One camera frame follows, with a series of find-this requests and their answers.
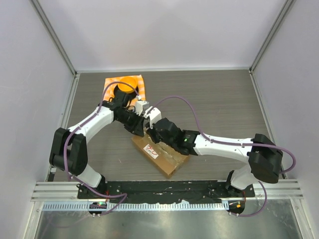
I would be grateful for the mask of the brown cardboard express box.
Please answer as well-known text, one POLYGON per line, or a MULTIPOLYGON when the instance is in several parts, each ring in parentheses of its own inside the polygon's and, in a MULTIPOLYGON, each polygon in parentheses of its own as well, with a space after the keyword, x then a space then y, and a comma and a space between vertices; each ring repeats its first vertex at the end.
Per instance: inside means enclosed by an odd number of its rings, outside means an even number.
POLYGON ((146 133, 143 137, 134 135, 132 142, 136 149, 167 179, 170 179, 190 158, 189 155, 182 155, 165 143, 154 143, 146 133))

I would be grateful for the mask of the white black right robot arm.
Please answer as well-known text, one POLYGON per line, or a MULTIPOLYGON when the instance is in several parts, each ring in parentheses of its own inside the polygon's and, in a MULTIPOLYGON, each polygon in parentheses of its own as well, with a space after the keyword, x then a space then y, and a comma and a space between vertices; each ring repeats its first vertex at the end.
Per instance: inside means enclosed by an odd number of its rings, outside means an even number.
POLYGON ((213 155, 231 158, 244 166, 228 174, 225 191, 235 197, 256 182, 276 184, 279 180, 283 152, 263 134, 253 138, 233 139, 202 135, 182 130, 167 118, 146 124, 146 133, 154 143, 164 143, 183 155, 213 155))

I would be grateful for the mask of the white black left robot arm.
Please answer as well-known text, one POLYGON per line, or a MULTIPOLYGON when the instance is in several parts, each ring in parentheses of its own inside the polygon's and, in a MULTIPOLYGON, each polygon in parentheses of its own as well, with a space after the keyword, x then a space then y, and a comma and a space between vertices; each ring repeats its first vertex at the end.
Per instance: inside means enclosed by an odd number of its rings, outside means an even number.
POLYGON ((77 125, 68 129, 59 128, 55 131, 49 163, 68 176, 75 176, 89 187, 89 193, 96 199, 102 198, 107 192, 105 177, 96 172, 88 164, 87 143, 102 128, 118 121, 128 132, 144 136, 144 118, 129 109, 134 94, 121 90, 115 92, 110 101, 102 101, 94 112, 77 125))

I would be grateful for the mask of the orange bowl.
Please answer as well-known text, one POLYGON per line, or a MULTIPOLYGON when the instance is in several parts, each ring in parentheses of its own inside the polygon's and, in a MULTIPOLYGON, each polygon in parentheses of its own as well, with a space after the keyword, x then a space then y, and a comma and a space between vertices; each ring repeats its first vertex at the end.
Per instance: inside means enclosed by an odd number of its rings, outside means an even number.
POLYGON ((138 86, 138 80, 134 76, 124 76, 118 84, 119 90, 125 93, 133 93, 138 86))

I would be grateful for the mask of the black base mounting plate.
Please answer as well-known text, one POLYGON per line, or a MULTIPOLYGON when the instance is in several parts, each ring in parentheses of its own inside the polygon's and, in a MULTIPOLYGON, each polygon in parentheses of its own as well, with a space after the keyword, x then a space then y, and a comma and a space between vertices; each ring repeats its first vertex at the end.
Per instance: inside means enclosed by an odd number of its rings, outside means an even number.
POLYGON ((125 204, 173 204, 183 200, 191 204, 219 203, 223 198, 253 198, 252 185, 242 191, 229 192, 226 182, 217 180, 192 181, 109 181, 106 195, 127 194, 125 204))

